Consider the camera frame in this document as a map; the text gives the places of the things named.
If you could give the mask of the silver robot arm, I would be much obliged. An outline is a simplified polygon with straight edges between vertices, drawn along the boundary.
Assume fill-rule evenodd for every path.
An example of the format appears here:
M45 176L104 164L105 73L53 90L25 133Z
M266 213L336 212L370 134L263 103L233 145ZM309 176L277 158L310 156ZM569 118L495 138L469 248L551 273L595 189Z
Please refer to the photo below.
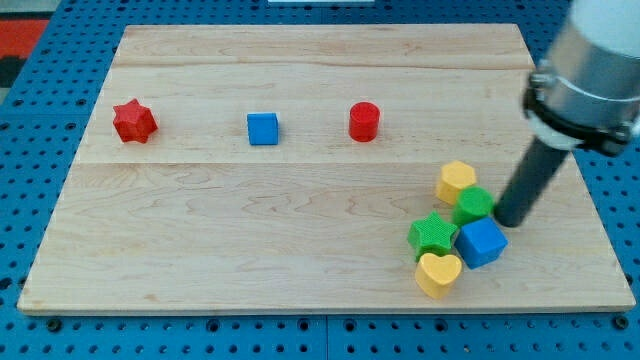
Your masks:
M621 153L639 135L639 0L573 1L523 111L548 147Z

